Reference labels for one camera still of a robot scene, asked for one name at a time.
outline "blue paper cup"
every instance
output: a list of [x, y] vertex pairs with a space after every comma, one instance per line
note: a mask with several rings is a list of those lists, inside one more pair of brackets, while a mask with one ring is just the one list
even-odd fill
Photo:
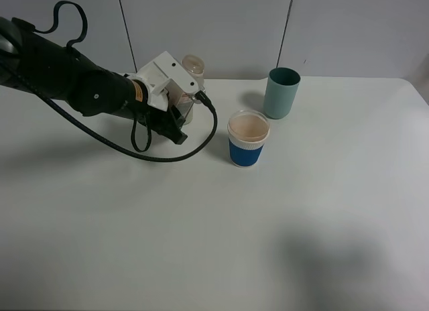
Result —
[[269, 122], [257, 111], [234, 113], [228, 122], [229, 155], [236, 166], [248, 168], [256, 164], [269, 136]]

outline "table surface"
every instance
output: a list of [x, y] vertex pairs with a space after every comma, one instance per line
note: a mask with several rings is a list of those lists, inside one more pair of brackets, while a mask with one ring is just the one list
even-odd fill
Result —
[[[428, 105], [400, 79], [304, 77], [260, 161], [236, 168], [227, 120], [265, 85], [207, 80], [217, 134], [175, 164], [0, 88], [0, 308], [427, 310]], [[130, 146], [130, 121], [76, 117]], [[186, 153], [211, 125], [195, 106], [186, 143], [150, 153]]]

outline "cable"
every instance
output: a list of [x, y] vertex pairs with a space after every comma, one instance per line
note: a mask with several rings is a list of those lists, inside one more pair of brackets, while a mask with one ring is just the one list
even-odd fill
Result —
[[32, 93], [34, 93], [36, 96], [38, 96], [42, 101], [44, 101], [49, 107], [51, 107], [53, 110], [55, 110], [58, 114], [60, 114], [63, 118], [65, 118], [67, 121], [69, 121], [74, 126], [78, 127], [83, 132], [89, 134], [91, 137], [95, 138], [96, 140], [100, 141], [101, 143], [104, 143], [105, 145], [109, 146], [110, 148], [117, 150], [127, 156], [145, 160], [147, 162], [180, 162], [182, 160], [188, 159], [201, 151], [213, 138], [213, 136], [216, 133], [217, 129], [217, 114], [216, 109], [213, 107], [210, 99], [206, 96], [206, 94], [202, 91], [199, 91], [195, 97], [202, 102], [203, 105], [205, 105], [210, 112], [213, 115], [213, 128], [208, 137], [193, 151], [187, 153], [186, 155], [181, 155], [179, 157], [174, 158], [157, 158], [157, 157], [151, 157], [148, 155], [141, 155], [139, 153], [135, 153], [132, 151], [129, 151], [128, 149], [125, 149], [121, 147], [120, 145], [117, 145], [116, 143], [113, 143], [112, 141], [104, 138], [103, 136], [99, 135], [97, 132], [89, 129], [86, 125], [83, 125], [80, 121], [76, 120], [74, 117], [72, 117], [69, 113], [67, 113], [63, 108], [61, 108], [59, 105], [57, 105], [53, 100], [49, 99], [48, 97], [45, 97], [36, 87], [34, 87], [31, 83], [29, 83], [24, 77], [19, 75], [12, 69], [7, 63], [0, 60], [0, 67], [2, 67], [4, 70], [6, 70], [8, 73], [10, 73], [12, 76], [16, 77], [20, 83], [22, 83], [26, 88], [28, 88]]
[[133, 113], [134, 120], [133, 120], [133, 129], [131, 130], [131, 144], [133, 145], [133, 148], [137, 152], [145, 152], [149, 149], [150, 144], [152, 143], [152, 131], [149, 126], [149, 120], [147, 119], [148, 114], [145, 115], [145, 124], [146, 124], [146, 130], [147, 130], [147, 141], [145, 149], [140, 150], [140, 148], [137, 146], [137, 142], [135, 141], [135, 130], [137, 129], [137, 114], [134, 110], [130, 109]]
[[88, 31], [88, 20], [86, 19], [86, 15], [85, 15], [83, 8], [80, 5], [73, 3], [72, 1], [59, 1], [59, 2], [57, 2], [57, 4], [55, 4], [55, 7], [54, 7], [54, 23], [52, 24], [52, 27], [50, 29], [48, 29], [47, 31], [40, 31], [40, 30], [35, 28], [34, 32], [39, 33], [39, 34], [49, 34], [49, 33], [52, 33], [53, 31], [55, 31], [58, 27], [58, 14], [60, 12], [60, 8], [61, 8], [61, 6], [67, 5], [67, 4], [75, 6], [75, 8], [77, 8], [77, 10], [80, 14], [80, 18], [82, 18], [82, 31], [81, 31], [79, 37], [76, 38], [75, 40], [68, 41], [68, 43], [66, 45], [68, 49], [71, 49], [71, 47], [74, 43], [80, 43], [85, 39], [86, 33]]

